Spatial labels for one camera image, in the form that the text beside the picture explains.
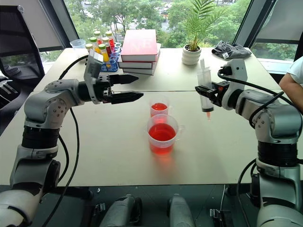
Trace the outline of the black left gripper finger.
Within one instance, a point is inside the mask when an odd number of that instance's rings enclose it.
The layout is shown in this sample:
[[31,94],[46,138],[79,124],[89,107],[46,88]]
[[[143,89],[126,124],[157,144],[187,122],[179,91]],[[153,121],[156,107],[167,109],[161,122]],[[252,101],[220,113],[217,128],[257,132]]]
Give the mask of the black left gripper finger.
[[110,84],[130,84],[137,81],[139,78],[130,74],[112,74],[109,75]]
[[135,92],[135,91],[127,91],[121,92],[117,94],[113,94],[110,98],[111,104],[121,104],[121,103],[129,103],[134,102],[143,97],[143,93]]

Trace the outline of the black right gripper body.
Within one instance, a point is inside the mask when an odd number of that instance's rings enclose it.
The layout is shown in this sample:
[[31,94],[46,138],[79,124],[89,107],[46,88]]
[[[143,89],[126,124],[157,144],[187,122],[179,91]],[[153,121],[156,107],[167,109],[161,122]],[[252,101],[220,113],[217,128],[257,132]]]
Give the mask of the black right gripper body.
[[216,106],[222,107],[223,96],[229,88],[230,83],[229,81],[221,81],[219,82],[219,84],[219,88],[215,88],[216,95],[215,97],[212,97],[211,102]]

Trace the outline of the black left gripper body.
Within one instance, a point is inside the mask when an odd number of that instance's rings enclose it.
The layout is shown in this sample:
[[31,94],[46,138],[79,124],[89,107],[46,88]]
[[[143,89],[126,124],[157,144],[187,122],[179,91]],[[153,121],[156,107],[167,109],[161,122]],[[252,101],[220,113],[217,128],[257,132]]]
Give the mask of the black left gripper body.
[[95,83],[97,100],[102,103],[111,103],[112,89],[108,76],[99,76]]

